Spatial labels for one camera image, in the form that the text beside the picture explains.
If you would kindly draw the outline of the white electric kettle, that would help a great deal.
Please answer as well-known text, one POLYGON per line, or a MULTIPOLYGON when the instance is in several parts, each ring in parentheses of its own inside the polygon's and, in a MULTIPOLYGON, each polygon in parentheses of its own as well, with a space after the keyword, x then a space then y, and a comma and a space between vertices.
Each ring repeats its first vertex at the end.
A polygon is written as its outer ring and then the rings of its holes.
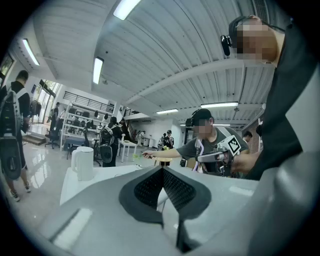
POLYGON ((93 172, 94 150, 91 147, 79 146, 72 152, 71 169, 76 173, 79 181, 91 181, 93 172))

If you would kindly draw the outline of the small white table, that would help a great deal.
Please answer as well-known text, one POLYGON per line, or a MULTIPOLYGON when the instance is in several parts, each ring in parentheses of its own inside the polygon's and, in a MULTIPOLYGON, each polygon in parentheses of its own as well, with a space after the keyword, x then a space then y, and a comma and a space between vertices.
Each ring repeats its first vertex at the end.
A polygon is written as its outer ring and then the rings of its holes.
POLYGON ((125 141, 119 141, 118 150, 117 150, 117 156, 120 157, 120 162, 123 163, 125 161, 125 158, 129 160, 131 156, 131 161, 134 162, 134 155, 137 152, 137 144, 133 142, 125 142, 125 141))

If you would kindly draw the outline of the person's right forearm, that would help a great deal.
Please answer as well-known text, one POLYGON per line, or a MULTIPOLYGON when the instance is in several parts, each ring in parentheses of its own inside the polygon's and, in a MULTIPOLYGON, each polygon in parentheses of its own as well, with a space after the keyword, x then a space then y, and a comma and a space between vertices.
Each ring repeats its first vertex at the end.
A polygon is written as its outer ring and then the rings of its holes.
POLYGON ((231 164, 231 172, 248 174, 254 167, 260 154, 260 152, 256 152, 252 154, 235 155, 231 164))

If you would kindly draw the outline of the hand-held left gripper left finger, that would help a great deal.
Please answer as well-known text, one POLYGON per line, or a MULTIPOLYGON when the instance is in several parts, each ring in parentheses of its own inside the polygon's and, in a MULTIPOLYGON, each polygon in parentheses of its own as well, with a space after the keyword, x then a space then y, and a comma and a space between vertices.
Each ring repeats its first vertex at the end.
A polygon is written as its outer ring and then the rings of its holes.
POLYGON ((181 256, 160 224, 137 221, 119 202, 122 187, 148 170, 136 165, 95 167, 93 178, 66 172, 60 206, 40 226, 54 255, 181 256))

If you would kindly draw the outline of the round yellow wooden table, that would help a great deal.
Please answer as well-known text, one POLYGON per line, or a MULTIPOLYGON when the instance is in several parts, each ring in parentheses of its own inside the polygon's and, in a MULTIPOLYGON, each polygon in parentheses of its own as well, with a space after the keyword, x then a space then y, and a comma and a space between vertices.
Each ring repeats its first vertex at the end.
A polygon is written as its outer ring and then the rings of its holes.
POLYGON ((169 166, 170 162, 173 160, 173 158, 167 158, 167 157, 153 157, 154 159, 154 166, 169 166))

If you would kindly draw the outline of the black office chair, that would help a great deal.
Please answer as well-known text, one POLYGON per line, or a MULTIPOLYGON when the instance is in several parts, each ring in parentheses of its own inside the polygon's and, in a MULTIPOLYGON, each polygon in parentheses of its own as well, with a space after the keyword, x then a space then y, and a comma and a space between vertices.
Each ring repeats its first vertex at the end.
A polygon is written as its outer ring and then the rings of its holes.
POLYGON ((101 167, 101 163, 98 160, 98 146, 97 146, 97 141, 95 141, 94 146, 91 147, 90 141, 88 139, 88 128, 84 127, 83 129, 83 134, 84 134, 84 147, 89 147, 93 149, 93 161, 98 163, 99 167, 101 167))
POLYGON ((54 146, 58 146, 59 148, 61 147, 61 145, 58 144, 57 142, 60 140, 62 127, 63 127, 63 119, 59 118, 56 123, 55 129, 50 130, 49 134, 45 135, 45 137, 49 139, 49 142, 44 145, 45 147, 48 145, 50 145, 52 149, 54 149, 54 146))

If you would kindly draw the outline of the black grey backpack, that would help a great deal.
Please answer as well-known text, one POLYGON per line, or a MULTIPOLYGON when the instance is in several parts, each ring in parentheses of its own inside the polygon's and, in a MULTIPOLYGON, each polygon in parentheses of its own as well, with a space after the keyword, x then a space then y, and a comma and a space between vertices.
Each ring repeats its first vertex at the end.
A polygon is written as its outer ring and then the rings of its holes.
POLYGON ((113 148, 115 137, 111 128, 104 126, 99 133, 98 151, 104 163, 110 163, 113 158, 113 148))
POLYGON ((11 180, 20 177, 22 171, 18 133, 21 130, 19 100, 9 90, 0 106, 0 161, 4 174, 11 180))

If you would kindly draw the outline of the person's black shirt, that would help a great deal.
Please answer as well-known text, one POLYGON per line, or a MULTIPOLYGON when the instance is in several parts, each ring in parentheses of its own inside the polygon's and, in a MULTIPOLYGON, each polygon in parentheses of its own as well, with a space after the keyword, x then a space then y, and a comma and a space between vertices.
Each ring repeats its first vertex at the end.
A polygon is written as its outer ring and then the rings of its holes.
POLYGON ((265 170, 278 167, 302 151, 286 113, 306 88, 317 63, 299 27, 290 24, 266 100, 261 131, 263 150, 246 179, 258 181, 265 170))

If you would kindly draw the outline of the dark clothes on rack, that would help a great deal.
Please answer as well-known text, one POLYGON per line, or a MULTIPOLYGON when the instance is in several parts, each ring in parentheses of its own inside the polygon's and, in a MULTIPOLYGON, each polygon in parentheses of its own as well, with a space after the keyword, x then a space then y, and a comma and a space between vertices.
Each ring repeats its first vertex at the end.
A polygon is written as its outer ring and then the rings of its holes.
POLYGON ((38 100, 33 99, 30 103, 30 116, 40 116, 42 105, 38 100))

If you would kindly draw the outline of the white metal shelf rack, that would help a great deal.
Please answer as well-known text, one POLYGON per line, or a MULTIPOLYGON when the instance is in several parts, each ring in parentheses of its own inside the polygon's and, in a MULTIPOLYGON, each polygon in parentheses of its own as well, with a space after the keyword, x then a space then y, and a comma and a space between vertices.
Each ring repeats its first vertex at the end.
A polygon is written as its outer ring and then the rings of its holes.
POLYGON ((85 138, 83 129, 88 129, 88 140, 93 146, 103 126, 109 123, 113 113, 69 101, 64 113, 63 125, 60 132, 60 143, 63 148, 67 137, 85 138))

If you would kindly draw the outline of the black balcony railing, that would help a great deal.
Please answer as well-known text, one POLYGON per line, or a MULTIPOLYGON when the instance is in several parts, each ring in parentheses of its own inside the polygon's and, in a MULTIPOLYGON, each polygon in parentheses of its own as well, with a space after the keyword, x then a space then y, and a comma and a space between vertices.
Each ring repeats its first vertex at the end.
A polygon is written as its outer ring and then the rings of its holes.
POLYGON ((71 101, 76 104, 87 106, 88 108, 91 108, 91 109, 101 110, 109 113, 113 113, 114 111, 113 103, 111 104, 102 103, 102 102, 99 102, 91 98, 87 98, 69 91, 64 92, 63 99, 71 101))

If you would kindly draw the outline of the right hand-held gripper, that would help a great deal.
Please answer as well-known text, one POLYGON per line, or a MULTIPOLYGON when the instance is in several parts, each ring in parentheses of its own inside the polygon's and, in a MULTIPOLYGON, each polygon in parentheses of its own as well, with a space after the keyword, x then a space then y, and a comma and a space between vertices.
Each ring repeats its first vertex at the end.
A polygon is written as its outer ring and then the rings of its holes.
POLYGON ((199 163, 211 164, 211 171, 223 177, 232 175, 231 165, 235 155, 240 154, 241 145, 234 135, 226 137, 217 143, 209 153, 199 154, 195 160, 199 163))

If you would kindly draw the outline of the wooden step platform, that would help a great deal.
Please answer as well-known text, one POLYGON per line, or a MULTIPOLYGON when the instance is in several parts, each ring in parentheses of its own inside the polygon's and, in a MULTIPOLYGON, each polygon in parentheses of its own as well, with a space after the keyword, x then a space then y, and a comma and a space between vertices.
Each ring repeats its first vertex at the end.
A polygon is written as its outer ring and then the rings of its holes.
POLYGON ((40 146, 40 145, 46 143, 46 139, 45 138, 38 137, 38 136, 35 136, 35 135, 25 135, 25 136, 22 137, 22 140, 25 143, 30 143, 30 144, 33 144, 33 145, 36 145, 36 146, 40 146))

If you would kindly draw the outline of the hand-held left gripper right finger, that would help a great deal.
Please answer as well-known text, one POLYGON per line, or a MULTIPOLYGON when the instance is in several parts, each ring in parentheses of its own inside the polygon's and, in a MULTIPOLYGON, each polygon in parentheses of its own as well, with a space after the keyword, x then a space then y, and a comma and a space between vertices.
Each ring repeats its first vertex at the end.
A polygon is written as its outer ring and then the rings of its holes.
POLYGON ((166 182, 174 179, 182 182, 182 190, 174 196, 183 199, 183 210, 192 218, 179 221, 182 212, 166 205, 164 229, 174 230, 176 238, 172 244, 168 238, 162 245, 163 254, 248 254, 253 235, 253 223, 246 218, 249 201, 258 182, 207 175, 191 171, 174 171, 166 182))

